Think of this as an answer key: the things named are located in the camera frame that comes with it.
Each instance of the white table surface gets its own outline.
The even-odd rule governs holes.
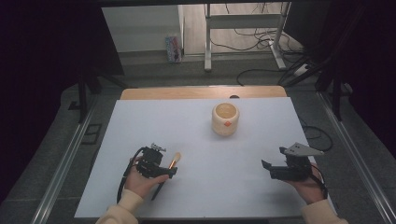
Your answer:
[[[240,111],[236,133],[211,129],[213,107]],[[142,218],[297,217],[305,205],[288,184],[271,179],[261,159],[286,166],[279,147],[307,145],[289,97],[117,101],[75,217],[99,217],[116,203],[129,159],[151,143],[165,147],[161,167],[181,153],[177,174],[136,212]]]

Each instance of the beige sleeve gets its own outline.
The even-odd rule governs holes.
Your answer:
[[[97,221],[97,224],[137,224],[133,215],[134,210],[143,202],[143,199],[128,189],[122,191],[122,198],[117,205],[110,206],[104,215]]]
[[[328,200],[311,203],[302,209],[306,224],[347,224],[347,221],[339,218]]]

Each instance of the floor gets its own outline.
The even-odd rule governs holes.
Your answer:
[[[282,3],[211,4],[210,15],[279,14],[281,6]],[[206,5],[186,5],[183,6],[183,11],[185,16],[184,52],[186,55],[203,54],[207,7]],[[274,38],[275,34],[271,32],[274,30],[269,28],[211,30],[212,52],[269,52],[268,41],[258,44],[258,38]],[[286,34],[281,36],[279,42],[284,50],[290,50],[289,48],[299,50],[302,47]]]

